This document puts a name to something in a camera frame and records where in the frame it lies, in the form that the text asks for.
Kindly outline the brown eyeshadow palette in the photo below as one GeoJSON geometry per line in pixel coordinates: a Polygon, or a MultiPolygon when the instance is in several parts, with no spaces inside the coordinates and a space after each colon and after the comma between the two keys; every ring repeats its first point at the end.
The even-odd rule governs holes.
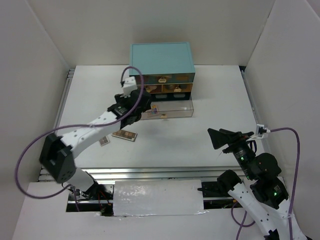
{"type": "Polygon", "coordinates": [[[122,139],[122,140],[130,141],[130,142],[135,142],[137,138],[137,133],[121,129],[116,132],[113,132],[111,136],[122,139]]]}

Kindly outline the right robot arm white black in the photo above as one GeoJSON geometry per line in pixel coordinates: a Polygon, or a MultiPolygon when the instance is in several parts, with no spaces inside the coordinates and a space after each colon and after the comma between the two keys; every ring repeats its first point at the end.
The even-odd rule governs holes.
{"type": "Polygon", "coordinates": [[[257,125],[255,132],[242,133],[226,129],[207,130],[213,148],[222,147],[224,154],[233,154],[245,177],[253,181],[249,187],[233,170],[226,170],[217,178],[218,192],[233,197],[257,224],[266,240],[307,240],[293,213],[294,194],[288,193],[279,178],[282,172],[278,161],[270,153],[257,155],[253,150],[271,130],[257,125]]]}

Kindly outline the colourful square eyeshadow palette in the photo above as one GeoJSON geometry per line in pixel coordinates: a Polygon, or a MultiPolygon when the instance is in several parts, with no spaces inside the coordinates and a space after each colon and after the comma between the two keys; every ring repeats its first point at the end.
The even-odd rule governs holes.
{"type": "Polygon", "coordinates": [[[156,104],[152,104],[150,110],[146,111],[147,117],[152,118],[159,114],[159,109],[156,104]]]}

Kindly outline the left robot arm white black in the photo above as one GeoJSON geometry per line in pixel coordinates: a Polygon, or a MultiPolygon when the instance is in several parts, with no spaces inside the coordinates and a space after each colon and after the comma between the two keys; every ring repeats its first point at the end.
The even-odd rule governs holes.
{"type": "Polygon", "coordinates": [[[133,90],[129,96],[115,95],[116,103],[102,115],[63,135],[49,134],[44,141],[39,161],[58,184],[68,183],[86,199],[96,199],[105,188],[86,171],[77,167],[75,159],[103,137],[139,121],[151,109],[151,94],[145,89],[133,90]]]}

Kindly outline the pink eyeshadow palette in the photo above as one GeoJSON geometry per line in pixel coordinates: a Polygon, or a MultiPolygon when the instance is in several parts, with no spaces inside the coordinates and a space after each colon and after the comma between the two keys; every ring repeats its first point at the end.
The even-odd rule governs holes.
{"type": "Polygon", "coordinates": [[[104,136],[99,140],[99,144],[100,144],[101,147],[103,147],[103,146],[105,146],[105,145],[107,145],[109,143],[110,143],[110,140],[108,139],[107,136],[104,136]]]}

